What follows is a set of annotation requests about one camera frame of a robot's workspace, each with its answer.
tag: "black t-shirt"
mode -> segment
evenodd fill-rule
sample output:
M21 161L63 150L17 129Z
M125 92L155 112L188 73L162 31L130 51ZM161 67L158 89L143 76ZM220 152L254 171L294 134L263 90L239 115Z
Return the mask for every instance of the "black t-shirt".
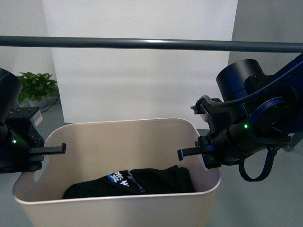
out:
M195 192L186 168L133 169L69 187L64 199Z

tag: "printed logo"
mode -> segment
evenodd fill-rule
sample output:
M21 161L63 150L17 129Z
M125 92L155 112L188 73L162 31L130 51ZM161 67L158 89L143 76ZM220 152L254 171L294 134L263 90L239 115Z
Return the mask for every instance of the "printed logo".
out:
M114 174L109 174L109 175L107 175L107 177L110 179L111 182L120 183L124 186L129 187L129 184L127 181L122 181L124 178L123 178L122 174L119 172L116 172Z
M128 175L129 175L129 176L127 176L127 178L130 179L132 182L134 182L134 183L140 188L140 191L144 192L145 189L142 188L142 186L139 185L139 183L134 179L134 177L133 177L133 175L131 174L131 171L130 171L130 170L128 170Z

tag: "white backdrop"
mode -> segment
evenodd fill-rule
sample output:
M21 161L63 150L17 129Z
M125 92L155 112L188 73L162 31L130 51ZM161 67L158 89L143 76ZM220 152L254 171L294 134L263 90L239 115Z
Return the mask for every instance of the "white backdrop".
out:
M237 0L43 0L50 36L231 40ZM65 122L180 117L221 98L228 52L53 48Z

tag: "black cable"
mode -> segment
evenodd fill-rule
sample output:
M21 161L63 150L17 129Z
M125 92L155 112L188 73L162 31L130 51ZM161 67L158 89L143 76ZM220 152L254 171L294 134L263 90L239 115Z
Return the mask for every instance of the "black cable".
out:
M58 98L50 107L48 107L46 110L41 111L41 113L44 113L45 111L49 110L53 105L55 105L55 103L58 101L59 98L60 98L60 95L58 95Z
M216 101L213 101L209 96L202 96L199 99L199 101L201 101L202 99L205 99L210 105L216 106L216 107L228 107L228 106L240 105L240 104L244 104L244 103L253 101L257 97L259 97L262 94L266 93L268 90L274 89L278 85L282 84L283 82L289 80L291 77L295 76L296 73L292 73L292 72L298 71L299 70L298 68L300 66L303 66L303 61L300 62L299 64L297 64L295 67L293 67L289 71L287 71L286 73L284 73L279 78L275 79L270 84L266 85L265 87L261 88L260 90L254 92L254 93L252 93L252 94L250 94L248 96L245 96L243 98L239 98L239 99L232 100L232 101L227 101L227 102L216 102Z

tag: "white pot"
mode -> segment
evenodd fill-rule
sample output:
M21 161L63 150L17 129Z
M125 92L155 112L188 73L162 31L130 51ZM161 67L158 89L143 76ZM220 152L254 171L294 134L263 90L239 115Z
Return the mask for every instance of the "white pot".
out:
M45 97L45 96L42 96L41 101L29 100L29 103L30 103L31 106L38 106L38 107L45 107L48 104L47 97Z

